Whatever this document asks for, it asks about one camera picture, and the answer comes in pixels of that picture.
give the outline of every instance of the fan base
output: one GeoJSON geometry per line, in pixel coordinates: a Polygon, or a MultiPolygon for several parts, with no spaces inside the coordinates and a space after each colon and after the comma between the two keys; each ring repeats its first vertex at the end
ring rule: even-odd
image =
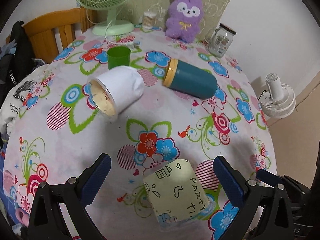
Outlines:
{"type": "Polygon", "coordinates": [[[107,29],[107,22],[102,22],[94,26],[92,32],[98,36],[115,36],[132,32],[134,25],[129,21],[116,20],[116,24],[107,29]]]}

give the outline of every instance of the white wall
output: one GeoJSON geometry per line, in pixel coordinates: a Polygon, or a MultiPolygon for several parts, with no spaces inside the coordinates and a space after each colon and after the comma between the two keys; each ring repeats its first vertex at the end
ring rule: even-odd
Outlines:
{"type": "MultiPolygon", "coordinates": [[[[75,0],[23,0],[1,32],[0,44],[17,20],[75,6],[75,0]]],[[[301,0],[231,0],[221,22],[237,31],[229,53],[256,93],[266,74],[277,72],[299,94],[320,70],[320,28],[301,0]]]]}

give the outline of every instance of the purple plush toy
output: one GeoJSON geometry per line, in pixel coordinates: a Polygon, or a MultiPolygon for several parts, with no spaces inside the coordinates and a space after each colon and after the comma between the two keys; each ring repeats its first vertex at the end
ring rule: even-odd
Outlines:
{"type": "Polygon", "coordinates": [[[202,0],[175,0],[169,6],[170,18],[165,23],[165,35],[187,43],[193,42],[200,32],[199,23],[203,14],[202,0]]]}

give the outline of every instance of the teal container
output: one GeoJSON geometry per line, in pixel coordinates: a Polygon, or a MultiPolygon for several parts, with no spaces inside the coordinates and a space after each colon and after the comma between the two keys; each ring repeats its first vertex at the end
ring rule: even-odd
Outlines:
{"type": "Polygon", "coordinates": [[[163,85],[200,99],[213,97],[217,80],[211,73],[178,59],[171,59],[163,85]]]}

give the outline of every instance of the plush toy bow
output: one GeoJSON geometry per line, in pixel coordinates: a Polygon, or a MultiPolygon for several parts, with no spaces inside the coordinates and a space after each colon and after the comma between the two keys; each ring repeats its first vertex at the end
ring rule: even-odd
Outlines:
{"type": "Polygon", "coordinates": [[[190,23],[179,22],[179,24],[182,25],[181,29],[187,30],[187,27],[191,27],[190,23]]]}

